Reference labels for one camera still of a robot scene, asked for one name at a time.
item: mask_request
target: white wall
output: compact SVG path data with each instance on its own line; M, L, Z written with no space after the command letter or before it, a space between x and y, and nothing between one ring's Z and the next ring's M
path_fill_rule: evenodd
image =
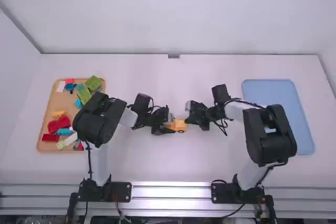
M336 90L336 0L1 1L45 52L317 53Z
M39 57L36 48L0 10L0 153L26 100Z

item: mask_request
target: black cable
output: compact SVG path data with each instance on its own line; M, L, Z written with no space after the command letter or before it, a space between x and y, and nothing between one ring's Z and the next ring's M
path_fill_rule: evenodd
M86 201L86 206L85 206L85 214L84 214L84 218L83 218L83 224L85 222L85 218L86 218L86 215L88 214L88 202Z
M87 140L84 140L85 144L86 144L86 150L88 151L88 160L89 160L89 174L90 174L90 179L92 179L92 167L91 167L91 147L88 143ZM86 215L88 213L88 202L86 201L86 206L85 206L85 214L84 214L84 218L83 218L83 224L85 222L85 218Z
M231 214L228 214L228 215L225 215L225 216L222 216L221 218L227 218L227 217L230 217L230 216L232 216L232 215L234 215L234 214L236 214L236 213L238 213L243 207L245 206L245 203L244 204L242 204L240 207L238 207L237 208L237 210L235 210L235 211L233 211Z
M87 140L83 140L86 143L86 150L88 151L88 160L89 160L89 174L90 179L92 179L92 167L91 167L91 147Z
M267 167L267 170L265 171L264 175L260 178L260 180L258 180L258 182L256 183L255 187L258 185L261 185L261 183L264 181L264 179L266 178L267 174L273 170L274 167L278 167L278 166L284 166L288 163L288 161L285 161L284 163L281 164L275 164L275 165L271 165L269 167Z
M215 179L214 181L211 182L211 185L215 182L222 182L223 184L227 184L227 182L225 180L222 179Z

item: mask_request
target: green toy piece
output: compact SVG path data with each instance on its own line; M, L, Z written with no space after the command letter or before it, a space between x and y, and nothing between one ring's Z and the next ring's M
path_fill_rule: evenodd
M100 91L102 86L102 80L96 76L91 76L89 80L85 82L91 93Z
M83 88L81 90L78 90L77 96L83 105L85 105L92 97L90 90L86 85L83 85Z

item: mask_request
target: red toy piece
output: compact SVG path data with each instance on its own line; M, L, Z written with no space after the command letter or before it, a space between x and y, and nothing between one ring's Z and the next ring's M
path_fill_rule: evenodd
M84 147L83 147L82 143L79 143L79 145L77 147L77 150L84 151Z
M43 134L42 136L42 141L45 142L58 142L59 140L59 135L57 134Z
M73 80L73 79L66 79L65 80L65 84L74 84L75 83L75 81Z
M58 120L48 123L48 131L50 134L55 133L58 129L71 127L70 119L66 115L62 115Z

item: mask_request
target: blue toy piece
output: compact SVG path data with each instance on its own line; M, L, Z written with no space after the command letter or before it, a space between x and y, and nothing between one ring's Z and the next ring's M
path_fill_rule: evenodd
M56 134L60 136L70 136L72 133L73 132L69 128L61 128L56 131Z
M76 88L77 90L82 90L84 88L84 84L83 83L77 84Z
M73 91L75 89L75 85L73 83L68 83L65 85L65 89L69 91Z
M77 99L75 101L75 106L78 107L79 109L81 109L83 107L83 104L81 103L81 101L79 99Z

